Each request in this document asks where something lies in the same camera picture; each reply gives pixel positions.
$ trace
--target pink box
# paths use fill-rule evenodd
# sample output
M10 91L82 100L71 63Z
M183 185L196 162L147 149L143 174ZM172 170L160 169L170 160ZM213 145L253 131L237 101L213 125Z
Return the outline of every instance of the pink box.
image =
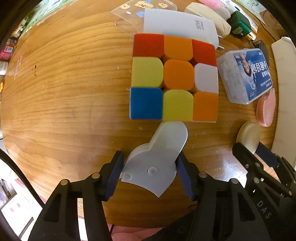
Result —
M0 60L9 60L13 54L14 47L17 41L14 39L8 39L3 49L0 52Z

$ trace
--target white sticker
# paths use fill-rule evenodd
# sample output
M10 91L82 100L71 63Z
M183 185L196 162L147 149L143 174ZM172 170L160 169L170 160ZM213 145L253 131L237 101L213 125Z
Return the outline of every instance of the white sticker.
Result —
M121 5L120 8L125 10L125 9L130 8L130 5L124 4L124 5Z
M151 1L139 1L135 4L135 6L142 8L153 8L153 5L150 2Z
M167 8L168 5L166 3L159 3L158 4L161 8Z
M5 75L8 67L8 62L0 61L0 75Z
M12 53L12 51L13 51L13 47L10 47L10 46L6 46L4 49L4 52L7 52L7 53Z

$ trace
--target black cable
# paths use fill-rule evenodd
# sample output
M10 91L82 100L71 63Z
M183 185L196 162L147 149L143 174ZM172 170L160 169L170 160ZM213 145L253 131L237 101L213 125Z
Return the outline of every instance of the black cable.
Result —
M39 205L43 208L44 202L41 200L41 198L38 196L35 189L32 187L29 180L26 178L24 173L19 169L19 167L15 164L15 162L3 151L0 149L0 159L4 161L20 178L20 180L24 183L24 185L27 187L29 192L32 194L32 196L35 198L35 200L39 203Z
M112 226L110 228L110 234L112 234L113 228L114 228L114 224L112 224Z

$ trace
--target white charger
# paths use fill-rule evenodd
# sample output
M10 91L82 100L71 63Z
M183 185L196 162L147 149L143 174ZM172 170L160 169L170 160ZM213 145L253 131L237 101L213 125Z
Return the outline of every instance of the white charger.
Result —
M213 9L204 4L192 2L185 8L184 12L212 20L215 24L218 35L220 35L222 38L225 38L230 33L231 26L228 24L228 22L226 22Z
M146 8L143 32L196 39L214 45L215 49L219 45L212 20L185 12Z

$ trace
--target wooden table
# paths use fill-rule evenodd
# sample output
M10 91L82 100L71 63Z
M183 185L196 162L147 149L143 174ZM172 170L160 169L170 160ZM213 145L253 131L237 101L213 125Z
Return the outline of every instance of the wooden table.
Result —
M183 11L190 0L175 0ZM58 182L85 179L110 162L116 150L125 157L147 143L160 121L129 119L133 39L115 26L110 11L123 1L80 0L34 26L19 41L9 64L1 99L1 124L9 156L38 194L48 199ZM274 39L259 21L257 40L264 40L270 73L278 97ZM225 51L246 47L227 36ZM230 103L219 78L216 124L186 123L184 153L201 171L216 179L237 178L243 185L246 170L231 152L239 128L256 121L257 101ZM271 148L277 120L261 128L261 142ZM79 200L79 214L83 215ZM189 211L178 176L157 198L141 187L118 182L104 204L108 223L160 227Z

